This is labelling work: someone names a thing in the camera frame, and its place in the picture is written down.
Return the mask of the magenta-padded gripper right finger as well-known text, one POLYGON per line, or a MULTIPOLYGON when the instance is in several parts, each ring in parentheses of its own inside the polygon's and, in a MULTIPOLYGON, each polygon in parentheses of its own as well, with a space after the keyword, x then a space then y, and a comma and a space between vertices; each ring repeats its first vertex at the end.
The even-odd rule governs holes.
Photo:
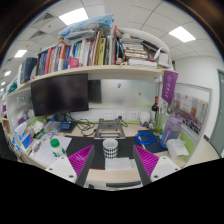
POLYGON ((137 145, 133 146, 133 156, 143 185, 180 170, 167 156, 158 157, 137 145))

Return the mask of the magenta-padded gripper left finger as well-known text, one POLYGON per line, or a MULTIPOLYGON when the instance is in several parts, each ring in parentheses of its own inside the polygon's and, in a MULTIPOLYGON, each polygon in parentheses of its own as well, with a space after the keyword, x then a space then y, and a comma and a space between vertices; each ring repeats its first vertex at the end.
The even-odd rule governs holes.
POLYGON ((95 148, 90 145, 69 157, 59 157, 47 171, 83 187, 94 156, 95 148))

